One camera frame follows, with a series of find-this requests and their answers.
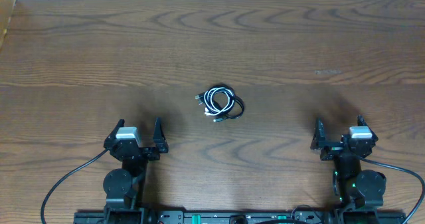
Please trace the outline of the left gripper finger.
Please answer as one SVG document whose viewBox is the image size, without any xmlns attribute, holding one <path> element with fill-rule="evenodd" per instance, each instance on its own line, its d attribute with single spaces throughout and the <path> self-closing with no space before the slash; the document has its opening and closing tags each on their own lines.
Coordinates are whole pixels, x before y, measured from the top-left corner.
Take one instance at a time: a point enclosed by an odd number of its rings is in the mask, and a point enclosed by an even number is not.
<svg viewBox="0 0 425 224">
<path fill-rule="evenodd" d="M 116 134 L 118 133 L 118 130 L 121 127 L 124 127 L 125 124 L 125 120 L 124 119 L 119 119 L 118 123 L 116 124 L 116 126 L 114 127 L 114 129 L 111 131 L 111 133 L 108 135 L 108 137 L 106 138 L 107 140 L 115 140 L 116 139 Z"/>
<path fill-rule="evenodd" d="M 153 141 L 157 147 L 165 147 L 166 146 L 166 138 L 163 134 L 161 118 L 156 117 L 155 127 L 153 132 Z"/>
</svg>

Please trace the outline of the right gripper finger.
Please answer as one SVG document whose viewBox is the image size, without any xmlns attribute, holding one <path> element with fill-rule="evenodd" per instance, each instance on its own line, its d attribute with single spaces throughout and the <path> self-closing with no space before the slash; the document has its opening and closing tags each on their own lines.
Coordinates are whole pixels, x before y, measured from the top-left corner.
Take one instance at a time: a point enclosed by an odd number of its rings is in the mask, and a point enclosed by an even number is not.
<svg viewBox="0 0 425 224">
<path fill-rule="evenodd" d="M 315 132 L 313 135 L 313 143 L 318 144 L 324 141 L 326 141 L 325 128 L 321 119 L 317 118 L 315 121 Z"/>
<path fill-rule="evenodd" d="M 362 116 L 357 117 L 357 136 L 372 136 L 373 133 Z"/>
</svg>

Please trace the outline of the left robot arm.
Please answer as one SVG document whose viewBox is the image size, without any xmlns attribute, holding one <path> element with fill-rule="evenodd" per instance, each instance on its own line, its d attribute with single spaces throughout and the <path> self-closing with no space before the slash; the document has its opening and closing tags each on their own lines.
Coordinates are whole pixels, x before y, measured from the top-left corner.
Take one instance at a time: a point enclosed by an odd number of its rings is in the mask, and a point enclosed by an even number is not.
<svg viewBox="0 0 425 224">
<path fill-rule="evenodd" d="M 106 193 L 104 223 L 157 223 L 155 210 L 141 205 L 141 196 L 149 162 L 160 160 L 169 151 L 160 118 L 153 131 L 154 146 L 144 147 L 136 127 L 125 127 L 121 119 L 104 141 L 104 148 L 122 163 L 104 178 Z"/>
</svg>

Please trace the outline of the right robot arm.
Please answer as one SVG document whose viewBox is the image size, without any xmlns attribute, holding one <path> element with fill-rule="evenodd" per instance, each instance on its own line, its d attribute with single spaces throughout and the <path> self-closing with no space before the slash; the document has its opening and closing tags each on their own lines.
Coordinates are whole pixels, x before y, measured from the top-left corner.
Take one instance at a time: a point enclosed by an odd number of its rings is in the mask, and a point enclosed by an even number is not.
<svg viewBox="0 0 425 224">
<path fill-rule="evenodd" d="M 378 141 L 362 116 L 339 141 L 326 138 L 320 118 L 310 148 L 320 151 L 322 161 L 332 161 L 333 190 L 340 204 L 325 215 L 324 223 L 378 223 L 377 208 L 383 206 L 386 177 L 383 173 L 361 167 L 361 159 L 372 153 Z"/>
</svg>

